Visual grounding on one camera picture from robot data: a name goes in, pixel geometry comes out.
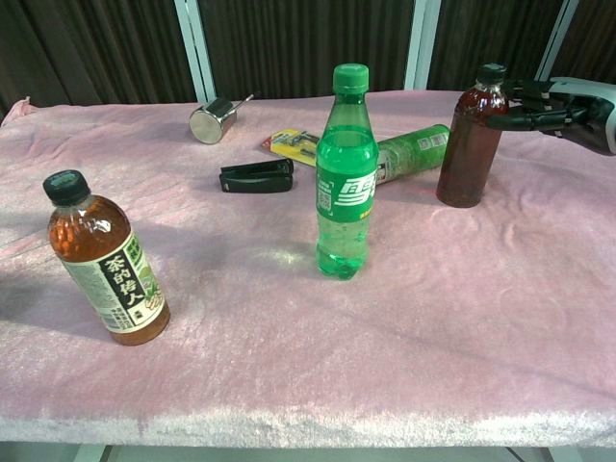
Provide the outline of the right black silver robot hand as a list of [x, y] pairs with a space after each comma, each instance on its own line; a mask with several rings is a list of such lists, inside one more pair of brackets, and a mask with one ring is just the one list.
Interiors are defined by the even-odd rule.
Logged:
[[597, 154], [615, 154], [615, 86], [573, 77], [547, 81], [507, 80], [514, 105], [490, 115], [486, 125], [501, 131], [538, 131], [571, 141]]

